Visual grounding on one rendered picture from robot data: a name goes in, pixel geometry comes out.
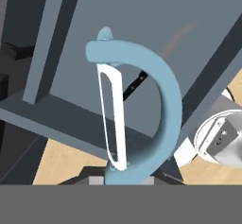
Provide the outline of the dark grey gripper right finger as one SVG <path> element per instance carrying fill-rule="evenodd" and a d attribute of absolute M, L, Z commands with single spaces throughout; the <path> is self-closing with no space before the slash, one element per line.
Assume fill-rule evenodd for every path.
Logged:
<path fill-rule="evenodd" d="M 166 160 L 150 177 L 144 181 L 144 185 L 183 185 L 182 174 L 174 157 Z"/>

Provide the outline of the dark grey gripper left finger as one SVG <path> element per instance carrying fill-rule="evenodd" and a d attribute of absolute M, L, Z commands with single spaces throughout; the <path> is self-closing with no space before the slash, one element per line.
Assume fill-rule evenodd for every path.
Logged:
<path fill-rule="evenodd" d="M 60 185 L 65 184 L 81 184 L 88 185 L 90 177 L 103 177 L 105 174 L 104 166 L 84 166 L 78 176 L 63 181 Z"/>

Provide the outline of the blue peeler with white blade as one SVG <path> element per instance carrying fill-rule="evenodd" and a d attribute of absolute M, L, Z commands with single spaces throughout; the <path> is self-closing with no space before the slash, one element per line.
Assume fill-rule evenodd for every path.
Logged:
<path fill-rule="evenodd" d="M 86 44 L 86 58 L 106 74 L 112 84 L 112 102 L 117 158 L 105 169 L 107 185 L 136 185 L 145 181 L 170 157 L 182 127 L 182 96 L 179 83 L 165 61 L 149 48 L 112 37 L 109 27 L 102 28 L 95 41 Z M 113 66 L 128 64 L 150 75 L 161 96 L 160 124 L 147 147 L 128 154 L 125 137 L 122 75 Z"/>

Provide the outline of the white round object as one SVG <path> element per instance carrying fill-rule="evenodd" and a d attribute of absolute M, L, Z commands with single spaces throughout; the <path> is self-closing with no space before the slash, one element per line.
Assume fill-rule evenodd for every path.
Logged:
<path fill-rule="evenodd" d="M 226 88 L 174 153 L 178 167 L 199 155 L 204 161 L 242 168 L 242 107 Z"/>

